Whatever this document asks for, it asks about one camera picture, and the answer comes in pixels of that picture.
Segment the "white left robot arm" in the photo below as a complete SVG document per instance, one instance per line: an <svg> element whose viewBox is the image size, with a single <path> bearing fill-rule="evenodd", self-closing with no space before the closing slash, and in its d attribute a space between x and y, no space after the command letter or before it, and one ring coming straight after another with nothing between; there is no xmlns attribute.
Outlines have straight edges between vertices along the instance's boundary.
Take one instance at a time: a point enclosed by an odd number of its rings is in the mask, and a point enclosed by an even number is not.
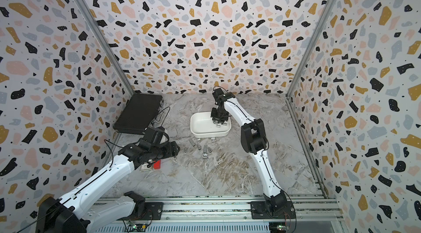
<svg viewBox="0 0 421 233"><path fill-rule="evenodd" d="M41 203L36 222L38 233L93 233L116 220L160 219L162 202L147 203L129 191L98 208L93 205L117 182L143 165L175 157L180 147L163 127L150 127L137 142L122 147L110 163L83 184L58 199Z"/></svg>

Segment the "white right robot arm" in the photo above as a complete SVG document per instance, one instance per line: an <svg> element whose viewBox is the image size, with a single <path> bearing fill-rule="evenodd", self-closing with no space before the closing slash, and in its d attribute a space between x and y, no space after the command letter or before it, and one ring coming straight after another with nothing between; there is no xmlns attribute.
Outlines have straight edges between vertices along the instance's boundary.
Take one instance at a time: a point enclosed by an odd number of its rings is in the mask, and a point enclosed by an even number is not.
<svg viewBox="0 0 421 233"><path fill-rule="evenodd" d="M276 180L269 161L269 141L264 122L246 112L232 92L215 87L212 96L216 105L210 114L212 121L222 124L233 118L239 124L241 146L252 157L263 185L266 212L271 217L282 214L287 208L289 198Z"/></svg>

